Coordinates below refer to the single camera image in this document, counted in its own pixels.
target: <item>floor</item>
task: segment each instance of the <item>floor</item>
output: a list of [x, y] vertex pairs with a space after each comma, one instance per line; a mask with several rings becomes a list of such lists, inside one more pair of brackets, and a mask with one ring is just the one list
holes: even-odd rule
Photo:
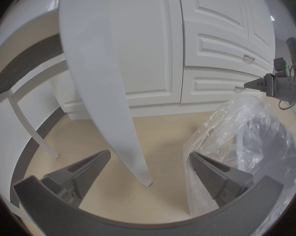
[[[276, 117], [296, 140], [296, 115], [282, 111], [276, 99], [267, 98]], [[212, 112], [133, 118], [134, 126], [154, 183], [146, 188], [114, 153], [92, 185], [80, 209], [117, 221], [165, 223], [189, 218], [183, 167], [183, 144], [212, 115]], [[110, 149], [91, 120], [71, 121], [65, 115], [45, 138], [60, 157], [53, 159], [41, 147], [25, 177], [43, 175]], [[33, 235], [43, 233], [25, 222]]]

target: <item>white wooden frame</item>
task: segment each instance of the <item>white wooden frame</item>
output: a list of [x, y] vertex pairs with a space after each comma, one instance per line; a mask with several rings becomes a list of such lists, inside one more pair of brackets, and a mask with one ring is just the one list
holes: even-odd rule
[[35, 131], [35, 129], [31, 126], [23, 112], [21, 111], [18, 102], [25, 97], [29, 92], [34, 90], [36, 87], [40, 86], [44, 82], [48, 81], [52, 77], [67, 71], [66, 61], [61, 61], [47, 69], [43, 70], [30, 80], [28, 80], [24, 85], [22, 85], [15, 93], [10, 89], [9, 91], [3, 92], [0, 94], [0, 103], [6, 99], [9, 100], [9, 103], [12, 106], [14, 113], [19, 119], [20, 123], [27, 130], [27, 132], [32, 136], [32, 138], [44, 148], [53, 158], [58, 158], [59, 154], [55, 152], [43, 139], [42, 137]]

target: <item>transparent trash bag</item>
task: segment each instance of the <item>transparent trash bag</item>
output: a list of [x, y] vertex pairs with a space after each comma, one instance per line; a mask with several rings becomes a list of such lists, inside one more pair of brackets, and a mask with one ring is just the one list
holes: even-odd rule
[[264, 175], [284, 185], [269, 216], [253, 235], [261, 235], [280, 216], [296, 192], [296, 143], [256, 97], [228, 101], [184, 144], [185, 179], [191, 217], [218, 209], [189, 160], [198, 152], [228, 166], [251, 173], [254, 183]]

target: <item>clear plastic bag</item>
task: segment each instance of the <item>clear plastic bag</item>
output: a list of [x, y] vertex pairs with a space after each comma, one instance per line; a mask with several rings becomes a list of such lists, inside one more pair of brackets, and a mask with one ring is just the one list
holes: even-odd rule
[[275, 207], [253, 235], [264, 233], [296, 192], [296, 143], [291, 133], [274, 117], [272, 108], [256, 97], [238, 98], [222, 104], [183, 149], [191, 217], [219, 208], [191, 166], [188, 156], [195, 151], [253, 174], [255, 183], [268, 175], [284, 184]]

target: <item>gray robotic arm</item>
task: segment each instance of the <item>gray robotic arm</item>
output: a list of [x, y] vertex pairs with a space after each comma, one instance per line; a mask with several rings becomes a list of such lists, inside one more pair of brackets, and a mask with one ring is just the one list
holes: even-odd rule
[[293, 62], [289, 73], [286, 71], [284, 59], [277, 58], [274, 59], [275, 75], [267, 73], [264, 78], [245, 83], [244, 88], [260, 90], [269, 97], [294, 105], [296, 104], [296, 38], [289, 38], [286, 43]]

